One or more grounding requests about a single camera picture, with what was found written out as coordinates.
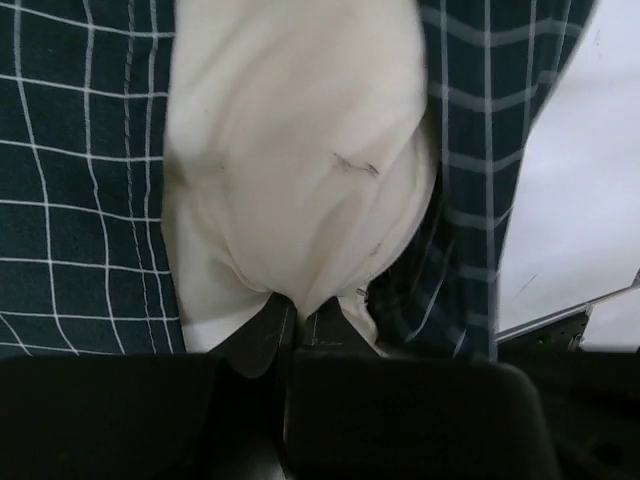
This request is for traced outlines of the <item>dark checked pillowcase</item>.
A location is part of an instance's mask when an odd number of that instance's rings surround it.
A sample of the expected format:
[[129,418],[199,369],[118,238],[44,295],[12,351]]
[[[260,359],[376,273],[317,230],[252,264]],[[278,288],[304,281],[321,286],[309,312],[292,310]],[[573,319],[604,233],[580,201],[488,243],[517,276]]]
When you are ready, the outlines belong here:
[[[1,5],[1,353],[183,353],[162,231],[180,1]],[[497,355],[500,263],[525,146],[593,1],[413,1],[434,190],[356,296],[373,346]]]

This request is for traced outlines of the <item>cream pillow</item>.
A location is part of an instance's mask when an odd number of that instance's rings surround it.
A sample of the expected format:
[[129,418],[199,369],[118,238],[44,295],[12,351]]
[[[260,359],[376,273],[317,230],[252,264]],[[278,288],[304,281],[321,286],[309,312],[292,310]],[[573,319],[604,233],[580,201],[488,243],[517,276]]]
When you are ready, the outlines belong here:
[[397,260],[438,156],[413,1],[180,1],[165,130],[162,231],[189,352],[274,293],[300,320]]

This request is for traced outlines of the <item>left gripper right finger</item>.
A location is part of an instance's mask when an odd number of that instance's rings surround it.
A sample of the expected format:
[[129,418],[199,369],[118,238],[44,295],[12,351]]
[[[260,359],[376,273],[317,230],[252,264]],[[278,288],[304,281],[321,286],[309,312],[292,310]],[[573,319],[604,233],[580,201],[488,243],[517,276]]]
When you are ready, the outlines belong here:
[[283,453],[297,479],[556,479],[539,395],[505,364],[384,358],[336,300],[292,353]]

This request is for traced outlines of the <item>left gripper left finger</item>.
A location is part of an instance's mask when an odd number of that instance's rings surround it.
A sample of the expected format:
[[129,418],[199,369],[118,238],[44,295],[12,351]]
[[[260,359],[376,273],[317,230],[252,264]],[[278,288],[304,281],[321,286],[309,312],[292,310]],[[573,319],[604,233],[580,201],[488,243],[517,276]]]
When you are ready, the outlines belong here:
[[1,364],[5,479],[281,479],[273,370],[296,312],[273,295],[205,354]]

